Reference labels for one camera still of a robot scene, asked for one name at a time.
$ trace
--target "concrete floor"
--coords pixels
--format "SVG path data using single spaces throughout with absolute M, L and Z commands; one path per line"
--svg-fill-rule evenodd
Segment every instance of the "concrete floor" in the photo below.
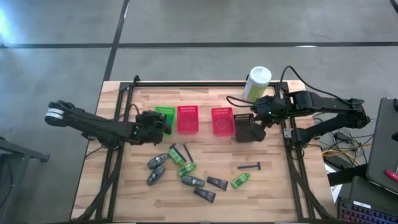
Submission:
M 0 40 L 112 43 L 122 5 L 123 0 L 2 0 Z M 387 0 L 135 0 L 120 43 L 397 41 L 397 23 Z M 44 116 L 48 103 L 58 99 L 95 112 L 109 53 L 0 49 L 0 136 L 51 153 L 46 164 L 31 162 L 15 222 L 68 220 L 87 141 L 78 131 L 46 125 Z M 143 80 L 242 80 L 257 65 L 279 79 L 292 65 L 322 90 L 364 99 L 367 114 L 375 118 L 379 99 L 398 95 L 397 58 L 398 47 L 119 49 L 110 80 L 134 75 Z M 297 79 L 292 73 L 285 78 Z M 371 123 L 352 133 L 373 131 Z

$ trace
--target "red basket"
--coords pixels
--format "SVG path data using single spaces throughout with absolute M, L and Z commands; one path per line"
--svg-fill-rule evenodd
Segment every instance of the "red basket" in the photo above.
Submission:
M 232 108 L 212 108 L 211 118 L 213 120 L 214 135 L 235 134 L 234 114 Z
M 177 131 L 182 134 L 193 134 L 199 131 L 198 106 L 177 107 Z

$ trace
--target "wooden table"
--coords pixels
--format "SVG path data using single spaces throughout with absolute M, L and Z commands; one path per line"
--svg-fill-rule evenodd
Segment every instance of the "wooden table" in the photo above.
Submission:
M 104 82 L 99 98 L 97 115 L 113 118 L 120 82 Z M 304 90 L 300 81 L 288 81 L 290 92 Z M 199 106 L 199 132 L 164 136 L 163 142 L 154 146 L 130 146 L 124 148 L 114 222 L 273 222 L 296 221 L 296 212 L 289 179 L 281 128 L 267 128 L 263 142 L 236 143 L 234 136 L 216 137 L 211 124 L 211 109 L 231 106 L 227 95 L 241 97 L 242 87 L 149 87 L 134 88 L 132 102 L 140 111 L 154 110 L 155 106 Z M 274 95 L 268 88 L 265 95 Z M 248 108 L 233 107 L 234 114 L 250 113 Z M 134 121 L 131 110 L 130 121 Z M 312 116 L 297 118 L 298 127 L 313 125 Z M 188 159 L 181 145 L 187 146 L 197 163 L 190 173 L 201 179 L 208 176 L 228 180 L 243 172 L 250 179 L 238 190 L 228 185 L 227 191 L 206 184 L 204 189 L 216 193 L 214 203 L 207 202 L 193 193 L 193 187 L 183 185 L 177 176 L 177 165 L 171 160 L 164 164 L 165 174 L 153 186 L 147 186 L 150 174 L 146 163 L 158 154 L 168 152 L 176 142 L 177 148 Z M 91 142 L 88 152 L 100 145 Z M 80 184 L 72 212 L 78 217 L 91 203 L 100 189 L 106 150 L 88 157 L 84 163 Z M 310 188 L 320 203 L 335 215 L 335 206 L 326 176 L 322 155 L 318 147 L 305 149 L 305 167 Z M 261 170 L 237 170 L 237 166 L 261 162 Z M 300 193 L 304 214 L 307 214 L 303 193 Z

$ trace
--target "green plastic basket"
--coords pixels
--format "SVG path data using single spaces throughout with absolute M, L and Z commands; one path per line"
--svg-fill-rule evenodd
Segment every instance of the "green plastic basket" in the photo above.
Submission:
M 174 130 L 174 119 L 175 119 L 175 107 L 157 106 L 155 111 L 166 115 L 167 124 L 172 128 L 172 134 Z

